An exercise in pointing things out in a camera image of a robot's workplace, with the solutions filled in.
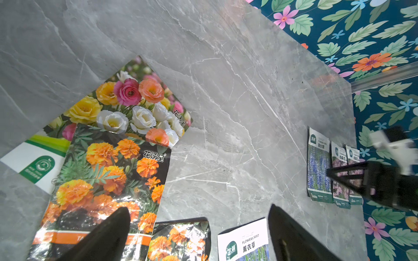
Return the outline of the lavender seed packet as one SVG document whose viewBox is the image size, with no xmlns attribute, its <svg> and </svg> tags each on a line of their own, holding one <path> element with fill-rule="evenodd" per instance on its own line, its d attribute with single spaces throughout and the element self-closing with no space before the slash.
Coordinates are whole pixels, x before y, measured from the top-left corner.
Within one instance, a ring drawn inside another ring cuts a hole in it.
<svg viewBox="0 0 418 261">
<path fill-rule="evenodd" d="M 330 140 L 309 128 L 307 158 L 307 191 L 313 201 L 333 203 L 332 182 L 327 177 L 330 168 Z"/>
<path fill-rule="evenodd" d="M 268 261 L 269 237 L 266 218 L 241 225 L 217 236 L 220 261 Z"/>
</svg>

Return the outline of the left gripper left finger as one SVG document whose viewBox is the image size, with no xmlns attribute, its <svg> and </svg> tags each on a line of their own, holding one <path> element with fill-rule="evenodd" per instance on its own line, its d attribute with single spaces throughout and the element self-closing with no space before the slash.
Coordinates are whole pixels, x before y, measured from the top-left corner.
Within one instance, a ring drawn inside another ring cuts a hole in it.
<svg viewBox="0 0 418 261">
<path fill-rule="evenodd" d="M 130 231 L 130 222 L 128 208 L 118 208 L 59 260 L 120 261 Z"/>
</svg>

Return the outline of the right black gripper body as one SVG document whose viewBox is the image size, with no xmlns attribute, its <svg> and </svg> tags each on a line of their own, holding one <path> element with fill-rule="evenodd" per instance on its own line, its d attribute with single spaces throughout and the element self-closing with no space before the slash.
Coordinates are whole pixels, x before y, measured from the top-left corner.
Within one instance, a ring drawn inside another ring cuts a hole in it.
<svg viewBox="0 0 418 261">
<path fill-rule="evenodd" d="M 363 174 L 348 174 L 356 169 L 363 170 Z M 332 167 L 327 170 L 327 177 L 377 204 L 396 209 L 418 210 L 418 177 L 402 175 L 397 166 L 361 162 Z M 360 179 L 361 185 L 352 185 L 352 179 Z"/>
</svg>

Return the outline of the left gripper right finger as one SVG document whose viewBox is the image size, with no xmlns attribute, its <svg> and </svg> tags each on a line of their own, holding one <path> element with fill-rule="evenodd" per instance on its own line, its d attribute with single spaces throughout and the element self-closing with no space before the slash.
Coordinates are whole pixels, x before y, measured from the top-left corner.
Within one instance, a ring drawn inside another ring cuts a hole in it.
<svg viewBox="0 0 418 261">
<path fill-rule="evenodd" d="M 268 215 L 270 237 L 278 261 L 339 261 L 282 208 L 271 205 Z"/>
</svg>

